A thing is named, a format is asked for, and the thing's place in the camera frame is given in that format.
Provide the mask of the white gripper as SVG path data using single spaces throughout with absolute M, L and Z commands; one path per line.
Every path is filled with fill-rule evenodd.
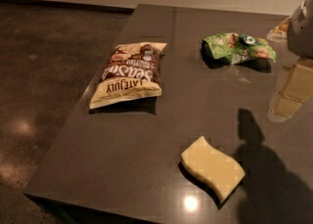
M 303 103 L 313 95 L 313 0 L 303 0 L 291 15 L 288 49 L 303 58 L 282 68 L 279 99 Z

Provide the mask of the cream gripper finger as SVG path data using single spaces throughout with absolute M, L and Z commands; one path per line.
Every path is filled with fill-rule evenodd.
M 282 123 L 290 119 L 300 107 L 300 102 L 275 93 L 270 100 L 267 116 L 272 122 Z

